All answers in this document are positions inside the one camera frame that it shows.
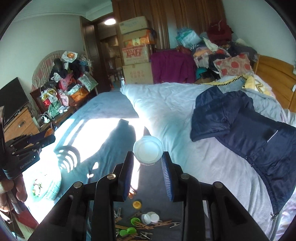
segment human hand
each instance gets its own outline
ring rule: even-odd
[[[8,212],[10,206],[10,210],[13,209],[12,204],[10,201],[7,201],[6,197],[6,192],[10,191],[15,183],[15,187],[17,189],[16,197],[18,200],[25,202],[27,200],[27,191],[24,183],[24,178],[22,175],[18,176],[16,179],[13,180],[8,180],[4,179],[0,182],[0,210],[3,212]]]

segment pillow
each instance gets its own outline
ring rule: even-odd
[[[242,86],[243,89],[251,89],[275,98],[271,87],[266,84],[259,76],[255,75],[253,77],[251,75],[244,75],[244,77],[246,78],[246,83]]]
[[[250,61],[246,54],[240,54],[233,58],[217,59],[214,61],[215,67],[219,70],[219,75],[223,76],[230,75],[242,75],[251,74],[254,75]]]

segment white bedsheet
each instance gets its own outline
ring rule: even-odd
[[[290,112],[289,110],[284,110],[286,114],[286,122],[287,124],[296,127],[296,113]],[[289,201],[283,207],[281,221],[279,223],[279,228],[276,232],[275,240],[278,241],[280,237],[284,234],[284,232],[289,227],[290,223],[292,222],[293,218],[296,215],[296,189],[292,194]]]
[[[221,181],[246,208],[269,239],[275,237],[279,218],[271,221],[272,205],[267,189],[250,164],[215,138],[192,142],[191,117],[196,97],[209,85],[163,83],[126,85],[121,92],[131,101],[151,135],[157,137],[172,161],[199,181]],[[224,86],[222,92],[241,89]],[[246,91],[255,110],[281,121],[281,106],[272,97]]]

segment white bag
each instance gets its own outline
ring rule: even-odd
[[[77,59],[78,53],[65,51],[62,55],[62,60],[66,62],[73,63],[75,59]]]

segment wooden door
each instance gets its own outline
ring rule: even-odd
[[[111,82],[107,75],[103,53],[99,41],[99,31],[94,24],[80,16],[81,34],[84,51],[90,64],[90,73],[98,82],[96,87],[98,93],[111,90]]]

